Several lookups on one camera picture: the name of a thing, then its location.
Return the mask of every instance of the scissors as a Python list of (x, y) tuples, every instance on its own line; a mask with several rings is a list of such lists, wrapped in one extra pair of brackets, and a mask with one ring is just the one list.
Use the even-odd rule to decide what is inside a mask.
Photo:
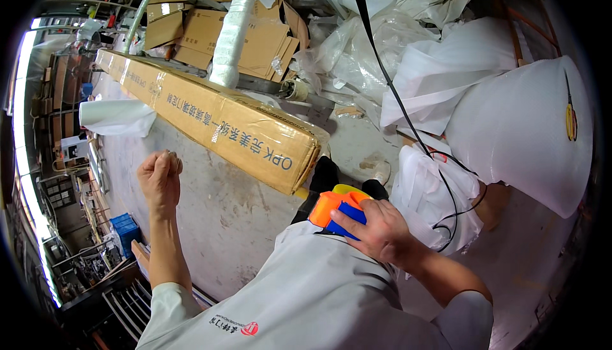
[(570, 141), (576, 141), (578, 137), (578, 119), (576, 118), (576, 111), (573, 109), (572, 94), (570, 93), (570, 82), (567, 79), (567, 72), (563, 70), (565, 74), (565, 84), (567, 85), (567, 109), (565, 110), (565, 131), (567, 132), (567, 138)]

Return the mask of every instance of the left hand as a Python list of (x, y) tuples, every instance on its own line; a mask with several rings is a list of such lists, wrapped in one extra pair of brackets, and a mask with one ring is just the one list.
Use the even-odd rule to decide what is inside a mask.
[(149, 212), (174, 213), (179, 204), (182, 171), (182, 160), (167, 149), (153, 152), (138, 167), (136, 175)]

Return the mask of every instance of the person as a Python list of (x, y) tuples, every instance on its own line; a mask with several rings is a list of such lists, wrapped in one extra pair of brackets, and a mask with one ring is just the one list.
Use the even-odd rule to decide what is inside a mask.
[[(491, 293), (469, 269), (410, 233), (381, 191), (380, 177), (364, 183), (380, 191), (379, 200), (360, 203), (366, 225), (332, 211), (333, 220), (360, 240), (305, 221), (309, 203), (338, 182), (338, 168), (328, 157), (317, 163), (311, 194), (296, 216), (300, 221), (277, 236), (257, 276), (202, 311), (180, 248), (181, 171), (182, 162), (167, 150), (151, 154), (138, 169), (149, 206), (152, 300), (137, 349), (488, 348)], [(444, 308), (435, 319), (402, 310), (389, 264), (415, 277)]]

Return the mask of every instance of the shoe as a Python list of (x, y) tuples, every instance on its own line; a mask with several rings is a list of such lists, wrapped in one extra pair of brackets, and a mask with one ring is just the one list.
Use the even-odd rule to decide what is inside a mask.
[(374, 167), (374, 176), (372, 179), (378, 180), (381, 185), (387, 184), (389, 177), (391, 176), (391, 164), (388, 162), (379, 162)]
[(321, 158), (322, 156), (325, 156), (329, 160), (332, 160), (332, 149), (329, 147), (329, 144), (321, 148), (321, 152), (319, 153), (319, 158)]

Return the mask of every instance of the orange tape dispenser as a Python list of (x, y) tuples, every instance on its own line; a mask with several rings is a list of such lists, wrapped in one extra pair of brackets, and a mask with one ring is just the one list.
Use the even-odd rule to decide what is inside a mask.
[(363, 209), (359, 207), (359, 203), (366, 199), (371, 199), (371, 197), (363, 193), (363, 191), (346, 184), (338, 184), (333, 187), (332, 191), (323, 192), (319, 195), (319, 199), (312, 212), (310, 212), (308, 219), (310, 223), (325, 228), (328, 231), (350, 237), (353, 240), (359, 240), (336, 224), (329, 216), (329, 212), (333, 209), (338, 209), (356, 222), (365, 225), (367, 221)]

